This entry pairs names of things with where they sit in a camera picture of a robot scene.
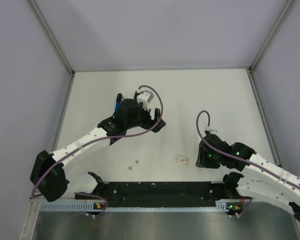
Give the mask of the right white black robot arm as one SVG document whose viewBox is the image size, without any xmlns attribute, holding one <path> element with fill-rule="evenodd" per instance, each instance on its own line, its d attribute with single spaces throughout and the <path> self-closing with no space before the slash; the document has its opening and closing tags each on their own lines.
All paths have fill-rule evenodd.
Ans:
<svg viewBox="0 0 300 240">
<path fill-rule="evenodd" d="M 300 177 L 271 163 L 251 147 L 232 145 L 208 131 L 201 137 L 196 166 L 225 167 L 223 192 L 230 198 L 256 199 L 281 208 L 300 222 Z"/>
</svg>

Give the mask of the blue stapler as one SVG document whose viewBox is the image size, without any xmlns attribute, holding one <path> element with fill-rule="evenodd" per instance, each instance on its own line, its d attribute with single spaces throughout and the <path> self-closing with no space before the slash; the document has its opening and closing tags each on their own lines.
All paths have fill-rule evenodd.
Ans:
<svg viewBox="0 0 300 240">
<path fill-rule="evenodd" d="M 115 101 L 115 108 L 114 108 L 113 117 L 116 116 L 116 113 L 118 112 L 119 107 L 120 107 L 120 105 L 123 101 L 124 101 L 124 97 L 123 97 L 122 93 L 118 93 L 117 97 L 116 97 L 116 101 Z"/>
</svg>

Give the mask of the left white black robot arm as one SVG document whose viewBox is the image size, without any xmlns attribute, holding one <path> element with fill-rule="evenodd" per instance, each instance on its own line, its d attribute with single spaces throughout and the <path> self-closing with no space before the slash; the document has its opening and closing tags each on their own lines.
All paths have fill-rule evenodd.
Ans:
<svg viewBox="0 0 300 240">
<path fill-rule="evenodd" d="M 150 101 L 142 96 L 121 98 L 115 104 L 114 113 L 87 135 L 53 152 L 41 151 L 30 174 L 31 196 L 44 197 L 48 202 L 66 194 L 84 193 L 99 198 L 104 191 L 100 177 L 92 171 L 74 174 L 75 168 L 90 154 L 129 138 L 127 132 L 131 129 L 140 127 L 146 134 L 157 133 L 165 127 L 163 108 L 155 108 L 152 114 L 149 105 Z"/>
</svg>

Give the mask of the grey black stapler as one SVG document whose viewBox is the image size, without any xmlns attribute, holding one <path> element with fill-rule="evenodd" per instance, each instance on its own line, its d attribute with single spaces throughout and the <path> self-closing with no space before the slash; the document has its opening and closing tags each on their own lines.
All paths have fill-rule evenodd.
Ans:
<svg viewBox="0 0 300 240">
<path fill-rule="evenodd" d="M 133 99 L 136 100 L 138 95 L 140 95 L 142 93 L 142 91 L 140 89 L 137 89 L 134 93 Z"/>
</svg>

